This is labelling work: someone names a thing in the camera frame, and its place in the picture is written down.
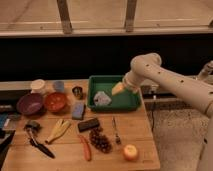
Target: carrot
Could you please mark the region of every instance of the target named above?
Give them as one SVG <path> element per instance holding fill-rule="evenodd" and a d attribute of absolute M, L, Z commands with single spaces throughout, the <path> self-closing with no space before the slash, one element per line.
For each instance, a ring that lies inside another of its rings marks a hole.
<path fill-rule="evenodd" d="M 81 140 L 81 143 L 83 143 L 83 147 L 84 147 L 84 157 L 87 161 L 90 161 L 92 159 L 91 157 L 91 149 L 90 146 L 86 140 L 86 138 L 83 135 L 78 135 L 78 137 Z"/>

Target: metal fork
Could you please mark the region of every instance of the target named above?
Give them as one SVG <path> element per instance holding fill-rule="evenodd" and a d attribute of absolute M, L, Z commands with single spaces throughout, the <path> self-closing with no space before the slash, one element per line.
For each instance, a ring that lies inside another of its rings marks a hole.
<path fill-rule="evenodd" d="M 118 135 L 118 130 L 117 130 L 116 122 L 115 122 L 115 117 L 112 118 L 112 126 L 113 126 L 114 131 L 115 131 L 115 142 L 116 142 L 116 144 L 121 144 L 121 138 Z"/>

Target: yellow sponge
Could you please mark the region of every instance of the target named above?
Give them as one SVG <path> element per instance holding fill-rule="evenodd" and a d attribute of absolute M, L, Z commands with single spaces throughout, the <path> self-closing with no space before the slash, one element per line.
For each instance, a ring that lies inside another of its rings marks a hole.
<path fill-rule="evenodd" d="M 118 82 L 113 88 L 112 88 L 112 95 L 114 96 L 115 94 L 121 93 L 124 91 L 124 86 L 122 82 Z"/>

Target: green tray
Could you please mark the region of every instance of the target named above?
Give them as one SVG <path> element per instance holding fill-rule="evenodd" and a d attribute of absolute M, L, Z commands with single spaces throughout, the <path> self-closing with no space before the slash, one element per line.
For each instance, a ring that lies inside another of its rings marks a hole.
<path fill-rule="evenodd" d="M 136 110 L 140 104 L 139 93 L 133 94 L 131 91 L 124 92 L 112 96 L 111 90 L 119 81 L 122 81 L 123 76 L 120 75 L 93 75 L 89 77 L 88 99 L 87 106 L 92 111 L 132 111 Z M 112 102 L 107 106 L 96 106 L 94 104 L 94 96 L 98 91 L 104 91 Z"/>

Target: yellow banana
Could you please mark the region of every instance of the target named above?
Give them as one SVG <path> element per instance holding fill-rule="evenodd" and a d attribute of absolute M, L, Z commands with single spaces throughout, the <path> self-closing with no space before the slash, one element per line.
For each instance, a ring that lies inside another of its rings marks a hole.
<path fill-rule="evenodd" d="M 53 140 L 61 137 L 70 125 L 70 121 L 64 121 L 63 119 L 59 119 L 56 122 L 50 136 L 45 140 L 45 142 L 50 144 Z"/>

